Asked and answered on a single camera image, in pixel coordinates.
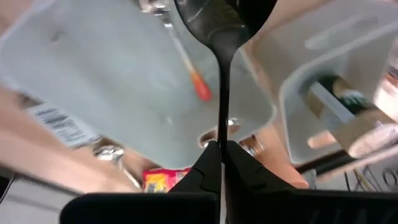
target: barcode label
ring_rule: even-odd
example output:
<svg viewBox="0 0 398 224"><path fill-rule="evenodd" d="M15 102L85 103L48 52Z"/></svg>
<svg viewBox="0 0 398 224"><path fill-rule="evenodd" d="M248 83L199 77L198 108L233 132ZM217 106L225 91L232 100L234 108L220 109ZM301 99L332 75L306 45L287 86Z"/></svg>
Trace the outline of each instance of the barcode label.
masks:
<svg viewBox="0 0 398 224"><path fill-rule="evenodd" d="M48 103L27 108L27 112L49 128L68 147L79 147L100 138L100 135L86 124Z"/></svg>

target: table surface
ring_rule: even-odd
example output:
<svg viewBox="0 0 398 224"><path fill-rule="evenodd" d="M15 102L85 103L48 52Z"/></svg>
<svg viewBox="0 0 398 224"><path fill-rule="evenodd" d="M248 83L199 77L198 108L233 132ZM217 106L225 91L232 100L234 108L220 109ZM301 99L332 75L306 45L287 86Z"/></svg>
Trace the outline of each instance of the table surface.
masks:
<svg viewBox="0 0 398 224"><path fill-rule="evenodd" d="M279 0L259 36L327 1ZM31 3L32 0L0 0L0 35ZM67 149L24 113L17 103L15 92L0 88L0 104L2 165L80 192L138 191L112 164L95 159L90 146L75 151ZM264 166L267 166L265 161L269 159L263 158L267 157L288 163L284 144L273 125L260 130L258 137L267 146L267 150L257 158ZM156 166L133 150L128 150L124 162L127 169L138 176L144 169Z"/></svg>

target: metal utensil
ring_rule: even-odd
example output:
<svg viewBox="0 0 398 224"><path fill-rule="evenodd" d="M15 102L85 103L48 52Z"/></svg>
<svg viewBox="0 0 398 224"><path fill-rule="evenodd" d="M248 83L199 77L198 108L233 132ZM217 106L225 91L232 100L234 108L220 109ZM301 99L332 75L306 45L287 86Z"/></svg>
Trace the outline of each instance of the metal utensil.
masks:
<svg viewBox="0 0 398 224"><path fill-rule="evenodd" d="M178 50L181 58L190 72L193 86L195 87L198 97L203 101L210 101L212 98L211 90L206 84L206 81L200 75L200 72L195 68L187 54L177 31L174 29L170 17L170 8L168 0L134 0L134 3L139 6L142 12L159 16L164 26L168 30L175 48Z"/></svg>
<svg viewBox="0 0 398 224"><path fill-rule="evenodd" d="M115 145L105 145L94 148L93 154L100 160L111 161L124 175L134 184L138 189L141 189L141 184L134 178L129 171L124 167L121 160L124 154L124 149Z"/></svg>

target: barcode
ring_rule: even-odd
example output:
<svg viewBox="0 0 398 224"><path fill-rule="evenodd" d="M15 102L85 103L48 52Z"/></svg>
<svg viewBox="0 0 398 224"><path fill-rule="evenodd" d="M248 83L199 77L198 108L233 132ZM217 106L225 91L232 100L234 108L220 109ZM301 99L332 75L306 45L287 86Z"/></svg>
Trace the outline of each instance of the barcode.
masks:
<svg viewBox="0 0 398 224"><path fill-rule="evenodd" d="M31 107L28 112L69 147L78 147L100 138L82 122L46 103Z"/></svg>

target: snack package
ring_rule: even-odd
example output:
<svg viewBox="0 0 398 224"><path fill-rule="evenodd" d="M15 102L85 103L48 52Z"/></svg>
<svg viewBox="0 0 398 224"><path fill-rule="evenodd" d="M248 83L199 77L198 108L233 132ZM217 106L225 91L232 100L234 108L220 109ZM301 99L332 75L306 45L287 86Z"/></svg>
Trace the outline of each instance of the snack package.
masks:
<svg viewBox="0 0 398 224"><path fill-rule="evenodd" d="M166 193L176 185L188 172L190 168L183 170L153 169L145 170L144 192Z"/></svg>

